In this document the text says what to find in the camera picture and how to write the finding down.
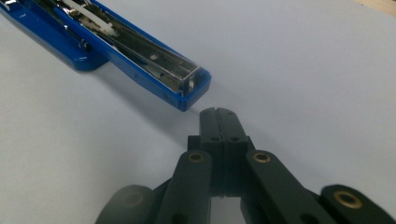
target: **stapler metal channel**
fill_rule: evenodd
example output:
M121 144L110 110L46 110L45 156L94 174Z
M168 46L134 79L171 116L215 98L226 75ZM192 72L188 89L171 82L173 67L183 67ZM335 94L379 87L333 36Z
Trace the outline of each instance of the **stapler metal channel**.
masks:
M0 0L23 30L77 70L113 62L181 111L209 88L211 76L94 0Z

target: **white table surface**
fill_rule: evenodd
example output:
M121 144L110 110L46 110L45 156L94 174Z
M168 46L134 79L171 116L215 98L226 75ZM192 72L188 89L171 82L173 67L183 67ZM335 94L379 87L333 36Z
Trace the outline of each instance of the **white table surface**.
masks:
M0 16L0 223L93 223L171 177L199 112L225 107L308 189L396 217L396 18L350 0L102 0L213 76L182 113L107 63L78 73ZM244 223L214 199L212 223Z

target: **blue stapler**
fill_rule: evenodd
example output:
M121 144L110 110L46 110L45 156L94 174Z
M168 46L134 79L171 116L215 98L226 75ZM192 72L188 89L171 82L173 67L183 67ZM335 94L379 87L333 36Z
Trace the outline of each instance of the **blue stapler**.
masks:
M14 23L78 71L107 61L170 105L186 111L211 76L94 0L0 0Z

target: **screw hole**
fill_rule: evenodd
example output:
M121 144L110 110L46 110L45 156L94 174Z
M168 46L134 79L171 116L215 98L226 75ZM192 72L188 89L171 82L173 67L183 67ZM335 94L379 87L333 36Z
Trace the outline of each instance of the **screw hole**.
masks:
M183 214L175 214L172 216L172 224L188 224L189 218Z
M334 193L334 198L345 207L359 209L363 207L363 202L350 192L339 190Z
M256 154L254 154L253 159L257 162L264 163L264 162L270 161L271 157L264 154L263 152L258 152Z
M304 224L319 224L319 221L316 217L310 215L310 214L302 214L300 216L300 220L304 223Z
M189 160L192 162L201 162L204 160L204 155L198 152L191 153L189 156Z

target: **gripper linkage arm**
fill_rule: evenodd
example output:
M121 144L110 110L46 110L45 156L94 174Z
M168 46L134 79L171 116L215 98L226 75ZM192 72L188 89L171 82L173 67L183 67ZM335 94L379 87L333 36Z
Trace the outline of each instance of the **gripper linkage arm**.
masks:
M209 108L173 177L154 190L120 189L96 224L207 224L216 196L241 197L247 224L396 223L355 189L305 189L274 154L255 149L234 112Z

